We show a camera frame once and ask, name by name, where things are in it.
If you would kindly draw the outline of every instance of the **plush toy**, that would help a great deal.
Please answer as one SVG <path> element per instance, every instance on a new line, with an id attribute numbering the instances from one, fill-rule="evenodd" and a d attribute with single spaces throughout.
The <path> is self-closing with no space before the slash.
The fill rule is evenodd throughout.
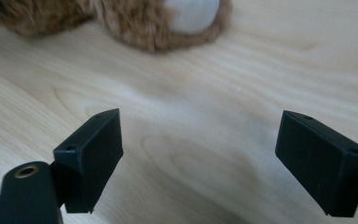
<path id="1" fill-rule="evenodd" d="M 0 25 L 51 35 L 96 18 L 127 44 L 166 51 L 215 40 L 230 12 L 230 0 L 0 0 Z"/>

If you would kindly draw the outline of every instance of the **wood grain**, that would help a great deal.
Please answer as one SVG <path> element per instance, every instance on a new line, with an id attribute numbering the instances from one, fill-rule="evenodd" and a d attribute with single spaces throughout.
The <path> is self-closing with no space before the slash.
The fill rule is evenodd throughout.
<path id="1" fill-rule="evenodd" d="M 358 223 L 325 216 L 274 154 L 284 109 L 358 142 L 358 1 L 233 3 L 216 42 L 166 55 L 96 22 L 40 39 L 0 28 L 0 184 L 120 108 L 125 155 L 96 211 L 65 223 Z"/>

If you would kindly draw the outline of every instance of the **brown fur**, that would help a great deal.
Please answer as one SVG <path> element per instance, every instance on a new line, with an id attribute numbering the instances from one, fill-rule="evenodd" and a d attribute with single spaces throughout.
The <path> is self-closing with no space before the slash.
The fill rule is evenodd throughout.
<path id="1" fill-rule="evenodd" d="M 56 34 L 89 17 L 76 0 L 0 0 L 0 25 L 20 35 Z"/>
<path id="2" fill-rule="evenodd" d="M 227 25 L 230 0 L 221 0 L 213 25 L 198 35 L 175 34 L 169 29 L 173 13 L 163 0 L 78 0 L 113 36 L 150 51 L 190 47 L 215 40 Z"/>

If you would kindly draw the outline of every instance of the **light wood surface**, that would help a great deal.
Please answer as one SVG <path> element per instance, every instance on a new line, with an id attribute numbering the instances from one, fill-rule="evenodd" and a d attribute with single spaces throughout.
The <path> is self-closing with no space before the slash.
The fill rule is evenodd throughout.
<path id="1" fill-rule="evenodd" d="M 358 1 L 233 3 L 216 42 L 166 55 L 97 22 L 31 40 L 0 28 L 0 184 L 120 108 L 124 157 L 96 211 L 65 223 L 358 223 L 325 216 L 274 154 L 284 109 L 358 142 Z"/>

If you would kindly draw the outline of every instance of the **black 3d-printed part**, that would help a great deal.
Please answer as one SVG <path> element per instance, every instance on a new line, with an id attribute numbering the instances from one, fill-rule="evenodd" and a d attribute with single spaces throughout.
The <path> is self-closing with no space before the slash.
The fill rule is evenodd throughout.
<path id="1" fill-rule="evenodd" d="M 284 111 L 275 153 L 326 214 L 353 217 L 358 144 L 316 119 Z"/>
<path id="2" fill-rule="evenodd" d="M 0 193 L 0 224 L 62 223 L 50 167 L 25 163 L 8 172 Z"/>
<path id="3" fill-rule="evenodd" d="M 122 155 L 118 109 L 93 116 L 54 149 L 51 168 L 68 213 L 93 211 Z"/>

